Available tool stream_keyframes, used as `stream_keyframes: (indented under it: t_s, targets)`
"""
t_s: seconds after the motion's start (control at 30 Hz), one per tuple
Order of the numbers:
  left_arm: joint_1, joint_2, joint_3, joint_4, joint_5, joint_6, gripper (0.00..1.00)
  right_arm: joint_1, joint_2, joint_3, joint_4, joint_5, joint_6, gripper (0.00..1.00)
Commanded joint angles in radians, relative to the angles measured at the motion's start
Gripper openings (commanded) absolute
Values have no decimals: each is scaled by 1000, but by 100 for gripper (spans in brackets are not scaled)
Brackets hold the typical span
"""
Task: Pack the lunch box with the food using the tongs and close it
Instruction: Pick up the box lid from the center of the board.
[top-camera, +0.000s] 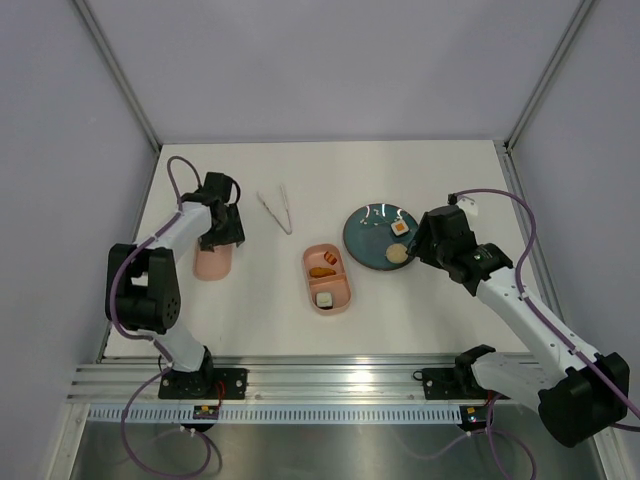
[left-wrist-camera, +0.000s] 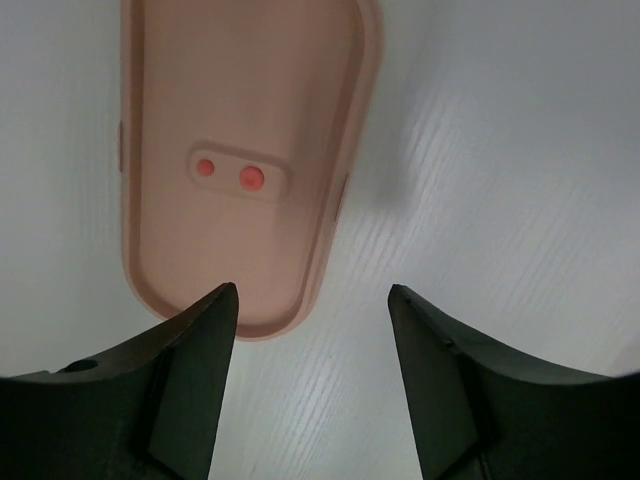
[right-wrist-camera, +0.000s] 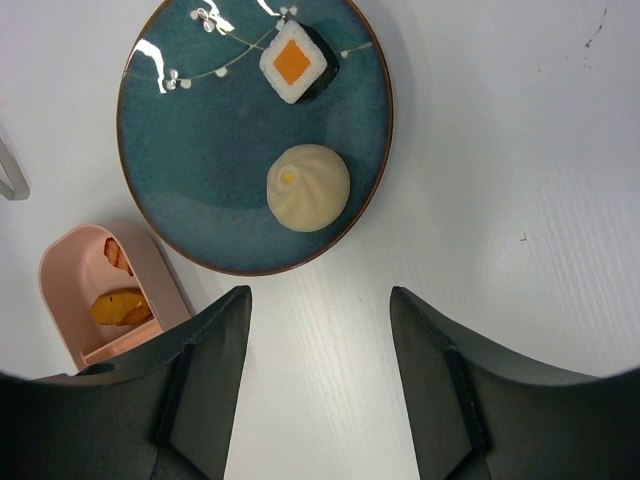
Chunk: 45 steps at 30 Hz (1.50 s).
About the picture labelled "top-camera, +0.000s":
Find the pink lunch box lid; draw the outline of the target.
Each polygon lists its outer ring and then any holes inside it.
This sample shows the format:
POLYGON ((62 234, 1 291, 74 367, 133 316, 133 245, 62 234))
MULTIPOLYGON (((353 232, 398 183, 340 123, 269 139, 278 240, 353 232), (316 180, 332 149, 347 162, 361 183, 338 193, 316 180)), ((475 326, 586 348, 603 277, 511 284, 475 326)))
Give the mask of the pink lunch box lid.
POLYGON ((195 248, 193 273, 201 281, 224 279, 232 268, 233 245, 216 246, 213 251, 195 248))

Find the orange salmon sushi roll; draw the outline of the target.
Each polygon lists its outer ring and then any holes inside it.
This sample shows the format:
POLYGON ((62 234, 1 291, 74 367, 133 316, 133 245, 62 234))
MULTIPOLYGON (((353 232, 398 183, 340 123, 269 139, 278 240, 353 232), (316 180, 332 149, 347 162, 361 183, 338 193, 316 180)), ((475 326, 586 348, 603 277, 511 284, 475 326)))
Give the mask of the orange salmon sushi roll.
POLYGON ((399 219, 391 223, 391 230, 395 237, 402 237, 410 232, 410 227, 404 219, 399 219))

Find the white cat paw tongs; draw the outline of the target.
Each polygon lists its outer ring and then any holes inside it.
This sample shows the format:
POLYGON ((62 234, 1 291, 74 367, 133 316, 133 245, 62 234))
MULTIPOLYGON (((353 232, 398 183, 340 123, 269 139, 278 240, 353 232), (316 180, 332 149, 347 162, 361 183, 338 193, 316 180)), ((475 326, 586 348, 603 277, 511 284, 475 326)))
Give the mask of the white cat paw tongs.
POLYGON ((257 191, 256 197, 267 214, 276 222, 281 231, 287 236, 293 234, 292 217, 286 187, 280 184, 278 194, 264 195, 257 191))

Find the pink divided lunch box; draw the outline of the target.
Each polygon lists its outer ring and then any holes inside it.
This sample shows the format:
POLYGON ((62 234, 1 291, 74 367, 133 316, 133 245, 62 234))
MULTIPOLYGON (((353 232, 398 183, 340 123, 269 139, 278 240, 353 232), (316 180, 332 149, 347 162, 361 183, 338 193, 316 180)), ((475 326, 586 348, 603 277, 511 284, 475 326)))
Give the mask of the pink divided lunch box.
POLYGON ((345 262, 339 248, 329 243, 310 246, 302 254, 302 265, 312 308, 318 314, 326 316, 345 312, 350 306, 352 291, 345 262), (335 265, 330 265, 324 260, 323 255, 325 252, 331 252, 337 258, 335 265), (331 268, 337 274, 326 278, 313 279, 309 276, 309 270, 313 267, 331 268), (321 310, 316 306, 315 297, 321 291, 332 293, 334 307, 331 310, 321 310))

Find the long brown sausage piece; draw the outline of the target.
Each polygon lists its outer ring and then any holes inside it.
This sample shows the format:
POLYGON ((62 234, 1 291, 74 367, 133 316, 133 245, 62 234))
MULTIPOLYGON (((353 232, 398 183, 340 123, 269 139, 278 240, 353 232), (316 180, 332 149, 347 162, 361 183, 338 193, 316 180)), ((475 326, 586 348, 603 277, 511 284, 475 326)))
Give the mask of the long brown sausage piece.
POLYGON ((326 278, 336 274, 337 272, 334 269, 326 267, 313 267, 309 270, 309 276, 313 279, 326 278))

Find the cucumber sushi roll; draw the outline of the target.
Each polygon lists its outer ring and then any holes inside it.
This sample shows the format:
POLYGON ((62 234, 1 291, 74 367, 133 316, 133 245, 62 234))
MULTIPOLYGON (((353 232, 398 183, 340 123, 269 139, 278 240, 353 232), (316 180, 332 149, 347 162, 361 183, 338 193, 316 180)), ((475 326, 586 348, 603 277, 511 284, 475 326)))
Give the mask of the cucumber sushi roll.
POLYGON ((331 292, 321 291, 316 294, 315 304, 321 310, 331 310, 334 307, 334 299, 331 292))

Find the short red sausage piece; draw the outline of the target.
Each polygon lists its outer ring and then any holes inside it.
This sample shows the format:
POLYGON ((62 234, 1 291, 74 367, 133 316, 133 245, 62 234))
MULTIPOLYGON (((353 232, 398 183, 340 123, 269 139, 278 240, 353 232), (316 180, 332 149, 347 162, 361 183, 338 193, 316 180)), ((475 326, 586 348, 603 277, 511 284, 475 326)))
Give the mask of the short red sausage piece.
POLYGON ((331 252, 325 252, 323 258, 330 265, 335 265, 337 263, 337 258, 331 252))

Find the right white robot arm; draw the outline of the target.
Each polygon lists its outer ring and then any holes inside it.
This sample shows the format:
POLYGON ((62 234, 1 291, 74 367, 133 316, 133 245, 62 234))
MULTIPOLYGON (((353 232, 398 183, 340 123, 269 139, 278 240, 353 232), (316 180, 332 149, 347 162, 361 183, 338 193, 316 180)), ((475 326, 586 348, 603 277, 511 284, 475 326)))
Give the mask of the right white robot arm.
POLYGON ((524 285, 502 250, 477 243, 462 209, 448 205, 425 213, 408 253, 447 272, 496 313, 539 365, 522 367, 479 345, 455 358, 453 390, 469 398, 492 391, 522 404, 569 448, 626 416, 627 362, 617 353, 601 354, 575 335, 524 285))

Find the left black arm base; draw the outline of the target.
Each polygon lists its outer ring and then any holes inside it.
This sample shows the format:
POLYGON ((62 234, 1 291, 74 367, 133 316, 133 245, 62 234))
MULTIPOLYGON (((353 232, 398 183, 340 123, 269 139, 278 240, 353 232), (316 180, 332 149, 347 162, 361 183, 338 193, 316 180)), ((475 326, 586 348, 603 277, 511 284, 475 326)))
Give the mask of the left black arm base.
POLYGON ((209 373, 170 370, 162 376, 158 397, 162 400, 243 400, 248 370, 213 368, 209 373))

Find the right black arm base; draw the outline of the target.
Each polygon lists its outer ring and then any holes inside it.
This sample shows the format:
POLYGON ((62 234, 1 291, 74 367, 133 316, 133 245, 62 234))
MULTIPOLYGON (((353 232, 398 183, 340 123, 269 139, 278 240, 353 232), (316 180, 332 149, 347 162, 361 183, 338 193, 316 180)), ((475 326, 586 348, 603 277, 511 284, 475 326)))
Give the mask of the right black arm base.
POLYGON ((461 383, 456 378, 453 367, 422 368, 414 370, 411 377, 421 384, 426 400, 489 401, 495 397, 493 391, 461 383))

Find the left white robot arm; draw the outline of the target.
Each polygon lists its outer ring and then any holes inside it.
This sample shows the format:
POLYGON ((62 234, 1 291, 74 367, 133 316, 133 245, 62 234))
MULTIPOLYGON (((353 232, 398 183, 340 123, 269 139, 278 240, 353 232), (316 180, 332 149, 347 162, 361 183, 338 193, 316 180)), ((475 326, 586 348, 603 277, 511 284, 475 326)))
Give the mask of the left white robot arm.
POLYGON ((176 212, 155 233, 139 244, 116 244, 108 254, 107 318, 122 337, 153 344, 195 398, 214 390, 216 374, 204 366, 205 346, 180 320, 177 263, 191 252, 196 279, 218 281, 230 273, 233 252, 245 241, 240 197, 236 180, 209 172, 194 192, 178 197, 176 212))

